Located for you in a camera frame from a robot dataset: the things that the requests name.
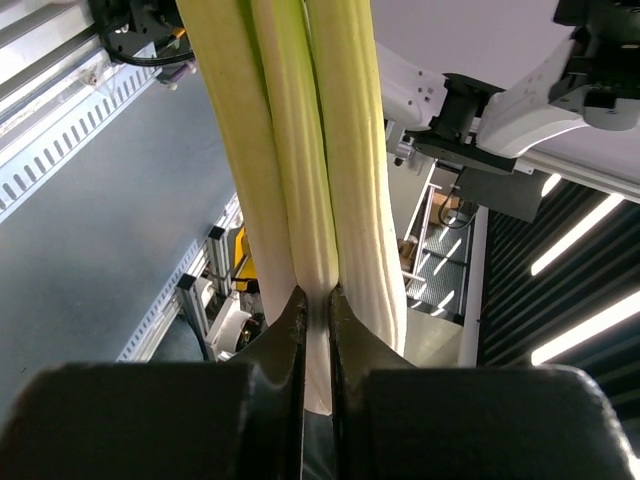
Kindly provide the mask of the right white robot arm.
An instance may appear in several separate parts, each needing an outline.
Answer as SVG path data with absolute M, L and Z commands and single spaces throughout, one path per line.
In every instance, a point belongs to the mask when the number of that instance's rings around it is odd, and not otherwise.
M 382 104 L 388 119 L 408 131 L 464 142 L 477 122 L 479 149 L 515 158 L 531 147 L 586 125 L 581 115 L 552 104 L 574 42 L 563 40 L 536 69 L 508 90 L 457 74 L 435 73 L 378 43 Z

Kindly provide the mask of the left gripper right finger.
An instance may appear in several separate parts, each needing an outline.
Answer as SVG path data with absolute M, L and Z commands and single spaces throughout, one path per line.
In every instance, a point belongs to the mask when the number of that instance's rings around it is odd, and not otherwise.
M 329 300 L 341 479 L 629 479 L 633 452 L 585 372 L 419 368 L 335 289 Z

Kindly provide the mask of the green celery stalk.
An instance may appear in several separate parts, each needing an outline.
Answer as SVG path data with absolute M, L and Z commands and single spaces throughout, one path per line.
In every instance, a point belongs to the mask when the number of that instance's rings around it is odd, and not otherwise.
M 305 408 L 332 411 L 327 308 L 402 353 L 407 305 L 366 1 L 182 1 L 269 322 L 308 302 Z

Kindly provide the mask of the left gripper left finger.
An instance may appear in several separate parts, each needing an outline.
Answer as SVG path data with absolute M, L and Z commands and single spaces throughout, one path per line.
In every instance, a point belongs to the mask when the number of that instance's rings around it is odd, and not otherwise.
M 225 362 L 40 372 L 1 433 L 5 479 L 297 479 L 307 300 Z

